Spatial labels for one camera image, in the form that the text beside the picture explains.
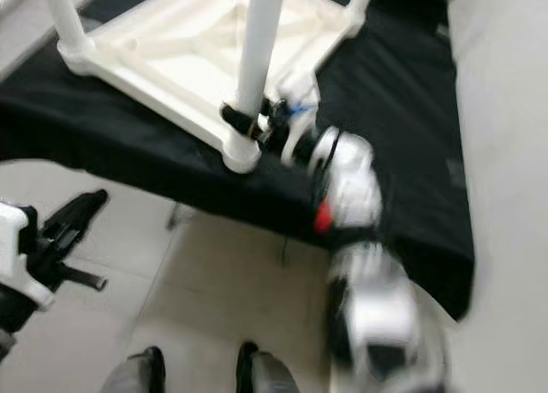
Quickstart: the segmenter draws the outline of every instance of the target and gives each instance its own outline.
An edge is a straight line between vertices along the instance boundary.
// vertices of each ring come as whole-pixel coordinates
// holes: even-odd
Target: black cloth
[[[107,22],[142,1],[93,0],[81,14]],[[0,159],[48,159],[326,246],[313,232],[312,180],[303,170],[263,155],[253,173],[231,173],[218,152],[176,125],[99,79],[71,74],[56,41],[0,84]],[[390,241],[409,275],[460,318],[474,248],[458,177],[455,77],[448,39],[373,0],[366,27],[319,73],[319,126],[372,143]]]

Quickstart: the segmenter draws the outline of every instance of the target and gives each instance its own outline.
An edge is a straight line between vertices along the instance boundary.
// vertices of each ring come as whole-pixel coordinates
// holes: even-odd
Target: black shoe
[[[238,352],[236,364],[236,393],[253,393],[252,355],[259,351],[259,347],[253,342],[244,342]]]
[[[164,393],[165,392],[165,362],[162,350],[156,346],[146,348],[143,353],[129,356],[132,357],[144,357],[146,362],[151,367],[151,385],[150,393]]]

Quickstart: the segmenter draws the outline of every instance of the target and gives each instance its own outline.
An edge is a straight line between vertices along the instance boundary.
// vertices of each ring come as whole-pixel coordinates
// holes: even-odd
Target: white wall
[[[548,0],[450,0],[477,253],[467,393],[548,391]]]

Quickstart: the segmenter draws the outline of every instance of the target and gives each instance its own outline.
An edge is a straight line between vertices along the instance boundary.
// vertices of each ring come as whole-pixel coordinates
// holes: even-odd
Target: gray pant leg
[[[130,357],[112,371],[100,393],[150,393],[151,366],[144,357]]]
[[[299,393],[289,369],[270,353],[253,356],[253,393]]]

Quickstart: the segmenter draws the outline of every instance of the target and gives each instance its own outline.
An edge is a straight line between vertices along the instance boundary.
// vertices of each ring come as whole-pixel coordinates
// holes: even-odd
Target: tile floor
[[[236,353],[251,338],[282,358],[303,393],[326,390],[321,343],[325,252],[183,207],[137,189],[39,161],[0,164],[0,195],[42,217],[72,196],[106,188],[69,264],[104,274],[103,293],[65,283],[0,366],[0,393],[97,393],[124,357],[150,344],[167,360],[167,391],[234,391]]]

